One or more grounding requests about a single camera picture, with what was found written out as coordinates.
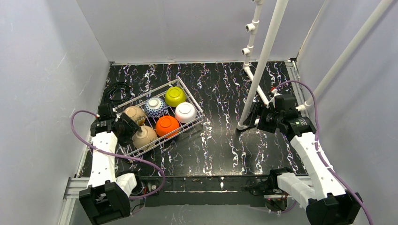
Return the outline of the white bowl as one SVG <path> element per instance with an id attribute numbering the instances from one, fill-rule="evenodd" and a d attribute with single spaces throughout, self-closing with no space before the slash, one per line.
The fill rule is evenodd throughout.
<path id="1" fill-rule="evenodd" d="M 191 103 L 182 102 L 175 109 L 175 118 L 180 123 L 189 123 L 194 120 L 196 116 L 197 110 Z"/>

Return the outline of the cream bowl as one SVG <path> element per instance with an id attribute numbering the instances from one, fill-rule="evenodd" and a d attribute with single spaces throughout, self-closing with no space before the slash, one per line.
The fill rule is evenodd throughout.
<path id="1" fill-rule="evenodd" d="M 139 126 L 145 124 L 146 114 L 143 109 L 138 106 L 129 106 L 123 111 L 130 119 Z"/>
<path id="2" fill-rule="evenodd" d="M 157 139 L 156 132 L 149 126 L 143 125 L 132 137 L 133 145 L 136 149 L 148 150 L 152 148 Z"/>
<path id="3" fill-rule="evenodd" d="M 159 137 L 171 138 L 179 132 L 178 128 L 180 124 L 177 119 L 166 115 L 157 120 L 155 132 Z"/>

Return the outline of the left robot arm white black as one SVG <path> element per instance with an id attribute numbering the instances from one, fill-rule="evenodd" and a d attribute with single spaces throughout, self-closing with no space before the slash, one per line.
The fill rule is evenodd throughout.
<path id="1" fill-rule="evenodd" d="M 102 225 L 130 215 L 129 196 L 137 186 L 134 173 L 116 176 L 115 150 L 118 140 L 126 141 L 137 131 L 127 115 L 118 116 L 113 104 L 98 107 L 91 124 L 92 168 L 86 189 L 79 201 L 93 225 Z"/>

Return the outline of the red patterned bowl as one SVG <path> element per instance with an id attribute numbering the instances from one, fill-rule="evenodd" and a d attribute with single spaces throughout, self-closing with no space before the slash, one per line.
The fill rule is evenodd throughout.
<path id="1" fill-rule="evenodd" d="M 159 97 L 152 97 L 144 104 L 144 112 L 148 117 L 160 118 L 168 113 L 167 104 Z"/>

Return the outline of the yellow-green bowl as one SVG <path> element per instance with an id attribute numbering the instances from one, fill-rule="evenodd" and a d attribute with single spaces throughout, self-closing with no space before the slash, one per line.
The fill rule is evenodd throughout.
<path id="1" fill-rule="evenodd" d="M 184 91 L 179 87 L 170 87 L 165 94 L 165 102 L 171 107 L 177 107 L 180 103 L 186 101 Z"/>

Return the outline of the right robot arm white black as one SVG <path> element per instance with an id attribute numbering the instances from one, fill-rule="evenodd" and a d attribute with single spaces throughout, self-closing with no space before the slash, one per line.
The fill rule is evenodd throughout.
<path id="1" fill-rule="evenodd" d="M 351 225 L 360 210 L 359 193 L 351 194 L 332 173 L 325 154 L 315 141 L 316 128 L 296 109 L 295 97 L 276 95 L 268 105 L 254 102 L 248 127 L 274 133 L 279 130 L 296 150 L 312 182 L 302 182 L 289 168 L 270 171 L 274 189 L 291 195 L 306 211 L 312 225 Z"/>

